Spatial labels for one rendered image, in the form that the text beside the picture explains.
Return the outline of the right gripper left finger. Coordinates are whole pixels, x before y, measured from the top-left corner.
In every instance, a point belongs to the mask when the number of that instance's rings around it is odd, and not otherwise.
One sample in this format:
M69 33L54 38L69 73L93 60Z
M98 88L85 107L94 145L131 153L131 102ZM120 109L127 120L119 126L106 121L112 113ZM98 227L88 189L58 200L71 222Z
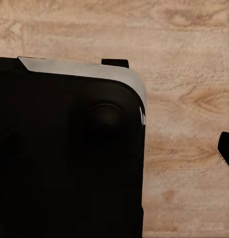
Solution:
M21 150L16 132L0 135L0 183Z

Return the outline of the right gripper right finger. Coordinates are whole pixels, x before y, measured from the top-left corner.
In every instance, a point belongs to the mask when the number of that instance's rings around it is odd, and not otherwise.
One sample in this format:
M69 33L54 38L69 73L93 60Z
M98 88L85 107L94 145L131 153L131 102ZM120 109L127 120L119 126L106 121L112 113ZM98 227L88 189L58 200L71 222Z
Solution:
M218 150L229 165L229 132L223 131L221 133Z

